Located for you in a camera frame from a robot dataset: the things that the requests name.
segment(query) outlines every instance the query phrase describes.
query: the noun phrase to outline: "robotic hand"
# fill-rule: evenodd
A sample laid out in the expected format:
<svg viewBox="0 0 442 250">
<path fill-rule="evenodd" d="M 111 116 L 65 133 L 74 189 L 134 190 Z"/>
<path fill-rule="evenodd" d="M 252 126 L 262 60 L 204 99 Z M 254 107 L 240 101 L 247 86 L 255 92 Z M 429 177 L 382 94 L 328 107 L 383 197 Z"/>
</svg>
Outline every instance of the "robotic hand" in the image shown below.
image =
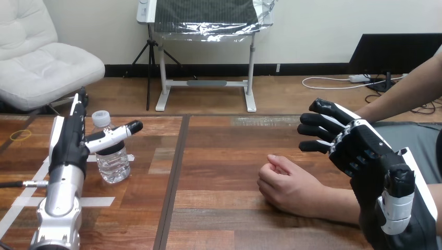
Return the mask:
<svg viewBox="0 0 442 250">
<path fill-rule="evenodd" d="M 36 187 L 47 185 L 47 192 L 37 207 L 40 226 L 32 238 L 31 250 L 80 249 L 80 197 L 88 155 L 113 146 L 143 128 L 140 121 L 132 121 L 85 136 L 87 103 L 88 97 L 82 88 L 74 97 L 70 115 L 54 119 L 49 148 L 50 179 L 48 183 L 34 183 Z"/>
<path fill-rule="evenodd" d="M 437 249 L 437 209 L 408 148 L 394 152 L 366 121 L 338 104 L 317 99 L 298 132 L 321 140 L 299 144 L 328 153 L 351 177 L 361 207 L 360 227 L 374 249 Z"/>
</svg>

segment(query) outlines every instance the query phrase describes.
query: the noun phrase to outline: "monitor stand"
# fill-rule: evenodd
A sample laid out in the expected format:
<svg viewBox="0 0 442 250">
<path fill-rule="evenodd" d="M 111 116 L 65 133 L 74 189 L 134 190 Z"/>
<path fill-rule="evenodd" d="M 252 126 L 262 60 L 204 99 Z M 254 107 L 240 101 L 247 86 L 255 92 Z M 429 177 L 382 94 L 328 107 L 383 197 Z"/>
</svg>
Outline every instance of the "monitor stand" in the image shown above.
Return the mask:
<svg viewBox="0 0 442 250">
<path fill-rule="evenodd" d="M 367 85 L 366 87 L 377 91 L 377 92 L 387 92 L 387 90 L 389 90 L 394 83 L 392 83 L 391 81 L 391 73 L 387 72 L 385 73 L 385 79 L 380 79 L 380 78 L 375 78 L 375 79 L 371 79 L 370 82 L 368 83 L 373 83 L 373 82 L 380 82 L 380 81 L 384 81 L 383 83 L 378 83 L 378 84 L 373 84 L 373 85 Z"/>
</svg>

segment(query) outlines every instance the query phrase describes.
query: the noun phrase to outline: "tape marking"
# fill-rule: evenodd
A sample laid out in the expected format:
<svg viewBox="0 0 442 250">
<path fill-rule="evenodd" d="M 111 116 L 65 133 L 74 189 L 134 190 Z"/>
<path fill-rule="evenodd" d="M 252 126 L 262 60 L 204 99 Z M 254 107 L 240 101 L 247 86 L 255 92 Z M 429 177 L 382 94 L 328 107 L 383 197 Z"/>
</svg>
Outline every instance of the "tape marking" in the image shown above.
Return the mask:
<svg viewBox="0 0 442 250">
<path fill-rule="evenodd" d="M 37 207 L 44 197 L 17 197 L 12 206 Z M 115 197 L 81 197 L 81 207 L 109 207 Z"/>
<path fill-rule="evenodd" d="M 133 155 L 128 155 L 129 161 L 134 161 L 135 157 Z M 90 155 L 88 157 L 88 162 L 95 162 L 95 155 Z M 43 161 L 43 165 L 37 171 L 37 173 L 32 178 L 33 181 L 43 180 L 49 171 L 49 156 Z M 5 216 L 0 221 L 0 240 L 8 231 L 9 227 L 13 224 L 17 216 L 26 207 L 35 207 L 43 199 L 42 197 L 32 197 L 34 192 L 37 190 L 36 187 L 27 187 L 21 192 L 21 194 L 16 198 L 11 208 L 5 214 Z M 81 198 L 82 207 L 108 207 L 112 204 L 115 197 L 85 197 Z"/>
</svg>

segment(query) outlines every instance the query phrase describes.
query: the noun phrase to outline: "person's arm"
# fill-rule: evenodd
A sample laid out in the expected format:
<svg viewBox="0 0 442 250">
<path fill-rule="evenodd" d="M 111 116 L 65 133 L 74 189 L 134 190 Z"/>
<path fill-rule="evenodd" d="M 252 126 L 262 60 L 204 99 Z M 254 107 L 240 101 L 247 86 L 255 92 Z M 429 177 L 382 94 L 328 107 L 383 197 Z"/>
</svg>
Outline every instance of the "person's arm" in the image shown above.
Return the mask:
<svg viewBox="0 0 442 250">
<path fill-rule="evenodd" d="M 324 186 L 286 157 L 269 155 L 267 159 L 257 183 L 268 202 L 294 215 L 359 224 L 360 207 L 353 190 Z M 437 232 L 442 236 L 442 184 L 428 187 L 439 212 Z"/>
<path fill-rule="evenodd" d="M 355 113 L 368 122 L 376 122 L 410 111 L 441 96 L 442 53 L 439 53 Z"/>
</svg>

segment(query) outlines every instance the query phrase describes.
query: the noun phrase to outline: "water bottle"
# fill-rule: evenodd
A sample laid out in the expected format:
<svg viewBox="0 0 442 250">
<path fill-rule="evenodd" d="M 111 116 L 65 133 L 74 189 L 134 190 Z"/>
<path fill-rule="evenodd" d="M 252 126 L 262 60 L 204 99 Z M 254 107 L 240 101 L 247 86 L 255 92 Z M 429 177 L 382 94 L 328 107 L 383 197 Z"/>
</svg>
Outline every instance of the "water bottle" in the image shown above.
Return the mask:
<svg viewBox="0 0 442 250">
<path fill-rule="evenodd" d="M 115 128 L 109 112 L 101 110 L 92 114 L 95 128 L 92 133 Z M 129 176 L 130 166 L 124 141 L 95 153 L 98 168 L 103 179 L 108 183 L 117 183 Z"/>
</svg>

